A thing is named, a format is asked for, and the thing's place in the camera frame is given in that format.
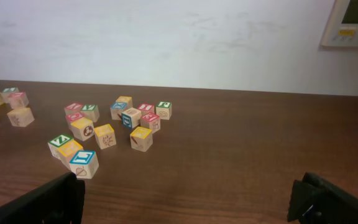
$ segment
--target brown table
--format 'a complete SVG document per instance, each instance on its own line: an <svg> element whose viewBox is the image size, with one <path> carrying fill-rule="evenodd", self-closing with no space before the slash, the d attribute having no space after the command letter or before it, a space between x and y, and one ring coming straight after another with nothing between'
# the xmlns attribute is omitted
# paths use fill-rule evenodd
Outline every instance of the brown table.
<svg viewBox="0 0 358 224"><path fill-rule="evenodd" d="M12 127L0 106L0 206L67 172L47 142L71 134L63 107L98 104L118 144L86 180L83 223L285 223L291 187L315 172L358 197L358 97L0 81L19 87L35 121ZM120 95L173 103L147 152L110 117Z"/></svg>

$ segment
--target wood grain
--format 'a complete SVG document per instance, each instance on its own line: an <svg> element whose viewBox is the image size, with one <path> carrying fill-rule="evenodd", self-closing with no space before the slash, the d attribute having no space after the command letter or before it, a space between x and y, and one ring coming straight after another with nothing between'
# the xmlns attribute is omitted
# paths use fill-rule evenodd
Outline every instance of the wood grain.
<svg viewBox="0 0 358 224"><path fill-rule="evenodd" d="M47 142L71 134L63 107L97 104L117 145L86 180L83 223L285 223L294 179L315 172L358 197L358 97L0 81L25 91L35 121L12 127L0 106L0 206L67 172ZM111 119L118 96L173 103L146 152Z"/></svg>

